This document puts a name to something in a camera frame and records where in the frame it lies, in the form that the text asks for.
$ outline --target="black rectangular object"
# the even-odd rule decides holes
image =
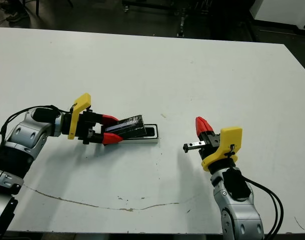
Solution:
[[[123,139],[136,138],[146,135],[142,115],[132,116],[118,121],[111,126],[103,126],[105,133],[117,134]]]

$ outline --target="white wall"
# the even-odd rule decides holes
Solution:
[[[256,20],[305,25],[305,0],[256,0],[250,12]]]

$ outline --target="scratch mark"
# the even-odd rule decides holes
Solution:
[[[143,211],[143,210],[147,210],[147,209],[151,209],[151,208],[155,208],[155,207],[160,207],[160,206],[166,206],[166,205],[177,205],[177,204],[185,204],[187,202],[189,202],[190,200],[198,197],[201,193],[192,196],[190,198],[188,198],[187,200],[183,201],[183,202],[169,202],[169,203],[162,203],[162,204],[155,204],[152,206],[147,206],[144,208],[113,208],[113,207],[104,207],[104,206],[98,206],[98,205],[93,205],[93,204],[88,204],[88,203],[84,203],[84,202],[79,202],[79,201],[73,201],[73,200],[68,200],[68,199],[64,199],[61,197],[56,197],[56,196],[52,196],[46,193],[43,193],[41,191],[38,191],[36,189],[33,189],[27,185],[24,184],[24,186],[40,195],[43,195],[45,197],[51,198],[51,199],[56,199],[56,200],[60,200],[63,202],[68,202],[68,203],[73,203],[73,204],[79,204],[79,205],[84,205],[84,206],[88,206],[88,207],[92,207],[92,208],[99,208],[99,209],[106,209],[106,210],[119,210],[119,211],[127,211],[127,212],[133,212],[133,211]]]
[[[51,196],[51,195],[48,195],[48,194],[45,194],[41,191],[38,191],[36,189],[33,189],[27,185],[24,184],[24,186],[38,194],[41,194],[45,197],[48,197],[48,198],[51,198],[51,199],[57,199],[57,200],[61,200],[61,201],[64,201],[64,202],[68,202],[68,203],[73,203],[73,204],[79,204],[79,205],[85,205],[85,206],[88,206],[88,207],[93,207],[93,208],[98,208],[99,206],[96,206],[96,205],[92,205],[92,204],[88,204],[88,203],[83,203],[83,202],[79,202],[79,201],[72,201],[72,200],[67,200],[67,199],[64,199],[64,198],[61,198],[61,197],[56,197],[56,196]]]
[[[134,208],[119,208],[118,210],[133,212],[134,210],[137,210],[137,209],[134,209]]]
[[[136,209],[136,210],[146,210],[146,209],[150,209],[150,208],[154,208],[154,207],[166,206],[166,205],[172,205],[172,204],[179,204],[179,202],[170,202],[170,203],[156,204],[156,205],[152,205],[152,206],[148,206],[148,207],[140,208],[140,209]]]
[[[297,219],[296,219],[296,217],[294,216],[294,219],[296,220],[296,222],[297,222],[297,224],[298,224],[298,226],[302,229],[302,230],[305,230],[300,224],[299,224],[299,222],[297,221]]]

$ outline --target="red fingertip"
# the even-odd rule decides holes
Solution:
[[[197,136],[202,132],[213,132],[213,128],[209,125],[209,123],[203,119],[201,116],[196,117],[196,132]]]
[[[116,144],[122,140],[124,139],[121,136],[118,136],[117,134],[105,132],[103,134],[102,144]]]
[[[114,116],[109,116],[109,115],[102,115],[102,121],[101,124],[102,125],[110,125],[110,124],[114,124],[115,122],[118,122],[118,119],[115,118]]]

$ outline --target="white table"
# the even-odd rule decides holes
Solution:
[[[284,45],[0,28],[0,127],[85,92],[96,113],[158,124],[159,143],[50,137],[9,230],[221,233],[210,174],[198,151],[182,150],[202,116],[216,132],[243,128],[237,166],[282,200],[280,233],[305,233],[305,70]],[[273,203],[254,192],[267,233]]]

